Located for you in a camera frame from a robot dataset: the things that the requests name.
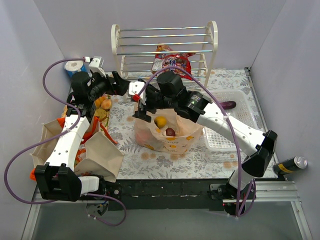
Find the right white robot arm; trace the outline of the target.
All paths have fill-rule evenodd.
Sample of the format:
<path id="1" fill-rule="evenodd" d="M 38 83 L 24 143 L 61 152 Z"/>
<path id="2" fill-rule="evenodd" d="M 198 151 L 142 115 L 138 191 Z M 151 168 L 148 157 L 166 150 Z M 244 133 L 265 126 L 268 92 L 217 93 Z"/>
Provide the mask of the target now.
<path id="1" fill-rule="evenodd" d="M 178 116 L 233 142 L 247 157 L 228 179 L 230 188 L 242 191 L 253 179 L 264 176 L 275 152 L 278 135 L 274 131 L 263 132 L 228 116 L 211 93 L 188 90 L 181 77 L 172 71 L 161 73 L 156 81 L 158 88 L 143 80 L 129 84 L 128 94 L 138 103 L 134 118 L 150 123 L 148 113 L 173 109 Z"/>

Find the peach plastic grocery bag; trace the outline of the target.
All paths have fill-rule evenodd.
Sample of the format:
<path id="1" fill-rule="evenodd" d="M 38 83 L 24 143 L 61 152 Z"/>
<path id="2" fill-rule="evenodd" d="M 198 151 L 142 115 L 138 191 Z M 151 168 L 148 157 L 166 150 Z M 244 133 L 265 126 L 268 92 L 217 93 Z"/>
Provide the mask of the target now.
<path id="1" fill-rule="evenodd" d="M 136 119 L 134 135 L 138 145 L 153 151 L 184 154 L 199 139 L 203 127 L 177 115 L 173 109 L 158 109 L 151 122 Z"/>

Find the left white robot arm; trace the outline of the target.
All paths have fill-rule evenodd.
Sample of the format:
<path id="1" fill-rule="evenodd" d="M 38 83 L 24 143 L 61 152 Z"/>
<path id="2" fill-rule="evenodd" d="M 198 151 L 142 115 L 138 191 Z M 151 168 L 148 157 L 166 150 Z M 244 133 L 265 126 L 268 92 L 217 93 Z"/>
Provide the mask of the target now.
<path id="1" fill-rule="evenodd" d="M 116 181 L 124 157 L 100 132 L 95 101 L 105 94 L 125 95 L 129 83 L 117 71 L 71 77 L 66 116 L 50 122 L 53 131 L 45 130 L 43 145 L 34 150 L 34 177 L 43 199 L 75 202 L 87 193 L 106 193 L 106 183 Z"/>

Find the yellow lemon toy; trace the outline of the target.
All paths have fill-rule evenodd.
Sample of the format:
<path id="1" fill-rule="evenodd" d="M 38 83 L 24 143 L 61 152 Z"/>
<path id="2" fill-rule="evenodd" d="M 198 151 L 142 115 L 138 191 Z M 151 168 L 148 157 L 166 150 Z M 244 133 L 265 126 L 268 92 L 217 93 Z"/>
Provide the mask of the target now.
<path id="1" fill-rule="evenodd" d="M 162 129 L 167 124 L 167 119 L 164 116 L 157 116 L 154 119 L 154 124 L 159 128 Z"/>

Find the dark plum toy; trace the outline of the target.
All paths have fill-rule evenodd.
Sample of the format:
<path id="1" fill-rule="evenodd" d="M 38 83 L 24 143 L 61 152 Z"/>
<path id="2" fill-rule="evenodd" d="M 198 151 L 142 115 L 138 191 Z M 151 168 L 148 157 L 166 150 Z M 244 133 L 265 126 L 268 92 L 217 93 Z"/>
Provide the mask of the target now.
<path id="1" fill-rule="evenodd" d="M 165 130 L 165 134 L 166 134 L 166 136 L 169 136 L 169 137 L 175 137 L 176 136 L 176 132 L 170 127 L 168 127 Z"/>

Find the canvas tote bag orange handles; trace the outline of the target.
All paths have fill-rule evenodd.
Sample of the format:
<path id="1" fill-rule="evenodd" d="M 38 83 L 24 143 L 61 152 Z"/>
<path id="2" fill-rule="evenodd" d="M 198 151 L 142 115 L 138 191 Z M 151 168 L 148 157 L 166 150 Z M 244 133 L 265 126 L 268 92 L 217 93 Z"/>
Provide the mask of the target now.
<path id="1" fill-rule="evenodd" d="M 40 141 L 60 134 L 64 125 L 65 117 L 44 124 Z M 124 154 L 114 145 L 115 141 L 100 123 L 98 117 L 93 118 L 93 123 L 84 134 L 83 140 L 77 147 L 74 157 L 74 173 L 77 176 L 99 175 L 108 182 L 116 182 Z M 32 153 L 34 169 L 37 165 L 45 164 L 54 151 L 57 141 L 57 139 L 52 140 L 34 149 Z"/>

